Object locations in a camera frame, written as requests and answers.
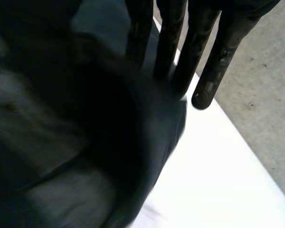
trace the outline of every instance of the finger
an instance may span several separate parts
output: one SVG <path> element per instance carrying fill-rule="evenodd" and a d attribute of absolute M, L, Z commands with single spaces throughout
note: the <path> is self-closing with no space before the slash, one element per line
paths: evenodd
<path fill-rule="evenodd" d="M 222 12 L 215 43 L 191 100 L 194 107 L 209 107 L 240 42 L 259 19 Z"/>
<path fill-rule="evenodd" d="M 143 65 L 152 28 L 153 0 L 125 0 L 125 3 L 131 19 L 126 57 L 131 59 L 139 70 Z"/>
<path fill-rule="evenodd" d="M 187 92 L 213 25 L 220 13 L 217 9 L 197 6 L 192 0 L 189 0 L 188 11 L 189 29 L 171 81 L 171 87 L 179 98 Z"/>
<path fill-rule="evenodd" d="M 184 22 L 187 0 L 157 0 L 162 26 L 157 47 L 154 78 L 166 81 L 169 77 Z"/>

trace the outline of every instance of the white surface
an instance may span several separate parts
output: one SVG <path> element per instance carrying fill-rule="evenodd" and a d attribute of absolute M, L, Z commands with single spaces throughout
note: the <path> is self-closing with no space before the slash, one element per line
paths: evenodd
<path fill-rule="evenodd" d="M 215 100 L 204 111 L 188 102 L 184 135 L 131 226 L 177 227 L 285 228 L 284 194 Z"/>

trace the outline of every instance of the dark hand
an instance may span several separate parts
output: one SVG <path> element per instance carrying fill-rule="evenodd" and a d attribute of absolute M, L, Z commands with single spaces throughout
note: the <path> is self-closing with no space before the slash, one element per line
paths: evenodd
<path fill-rule="evenodd" d="M 158 83 L 169 82 L 170 89 L 178 98 L 185 95 L 213 25 L 222 11 L 215 43 L 191 100 L 194 107 L 206 109 L 211 104 L 241 40 L 279 1 L 188 0 L 189 30 L 170 80 L 187 1 L 157 0 L 162 30 L 154 68 L 155 80 Z M 152 26 L 153 1 L 126 0 L 126 4 L 131 17 L 126 55 L 140 69 Z"/>

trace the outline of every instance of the concrete floor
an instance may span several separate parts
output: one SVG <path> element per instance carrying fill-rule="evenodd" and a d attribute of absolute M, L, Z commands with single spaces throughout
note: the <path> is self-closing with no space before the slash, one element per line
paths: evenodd
<path fill-rule="evenodd" d="M 154 15 L 161 22 L 156 7 Z M 188 14 L 180 49 L 188 30 L 187 20 Z M 197 68 L 198 75 L 217 29 L 218 21 Z M 215 98 L 285 193 L 285 0 L 244 38 Z"/>

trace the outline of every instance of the dirty hand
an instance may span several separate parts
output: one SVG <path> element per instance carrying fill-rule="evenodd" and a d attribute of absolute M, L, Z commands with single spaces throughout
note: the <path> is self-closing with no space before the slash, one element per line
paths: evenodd
<path fill-rule="evenodd" d="M 185 95 L 199 63 L 213 25 L 219 16 L 218 33 L 210 56 L 192 96 L 192 104 L 206 109 L 241 40 L 260 18 L 280 0 L 157 0 L 162 27 L 154 67 L 154 79 L 179 98 Z M 125 0 L 131 18 L 126 56 L 139 70 L 152 27 L 153 0 Z M 179 62 L 170 76 L 188 3 L 189 29 Z"/>

